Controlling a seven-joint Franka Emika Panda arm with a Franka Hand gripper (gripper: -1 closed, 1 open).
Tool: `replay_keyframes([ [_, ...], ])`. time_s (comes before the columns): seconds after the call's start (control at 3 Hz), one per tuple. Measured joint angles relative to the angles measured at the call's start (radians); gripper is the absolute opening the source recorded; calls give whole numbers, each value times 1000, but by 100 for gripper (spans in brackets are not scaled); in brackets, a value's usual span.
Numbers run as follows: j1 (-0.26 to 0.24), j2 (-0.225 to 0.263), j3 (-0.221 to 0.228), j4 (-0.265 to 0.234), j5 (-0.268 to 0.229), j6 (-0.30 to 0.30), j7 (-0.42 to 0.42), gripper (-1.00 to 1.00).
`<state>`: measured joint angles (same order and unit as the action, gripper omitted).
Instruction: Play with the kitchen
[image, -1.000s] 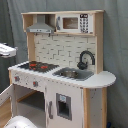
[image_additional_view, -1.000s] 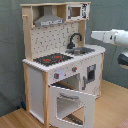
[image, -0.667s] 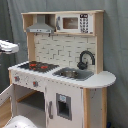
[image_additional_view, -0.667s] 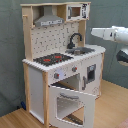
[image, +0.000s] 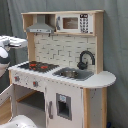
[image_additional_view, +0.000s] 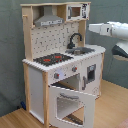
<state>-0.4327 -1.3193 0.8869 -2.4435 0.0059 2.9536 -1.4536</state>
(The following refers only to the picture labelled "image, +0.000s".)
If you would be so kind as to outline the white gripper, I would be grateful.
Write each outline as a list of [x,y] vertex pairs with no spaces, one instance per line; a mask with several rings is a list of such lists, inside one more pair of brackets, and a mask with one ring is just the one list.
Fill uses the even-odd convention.
[[28,45],[28,41],[26,39],[21,39],[17,37],[11,36],[0,36],[0,47],[3,48],[23,48]]

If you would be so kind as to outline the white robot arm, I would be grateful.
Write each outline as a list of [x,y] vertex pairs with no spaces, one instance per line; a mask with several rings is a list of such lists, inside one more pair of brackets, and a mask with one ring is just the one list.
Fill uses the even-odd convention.
[[[28,44],[26,39],[10,36],[0,36],[0,77],[3,76],[10,64],[8,51],[11,48],[22,48]],[[35,123],[24,115],[18,115],[9,122],[0,125],[0,128],[37,128]]]

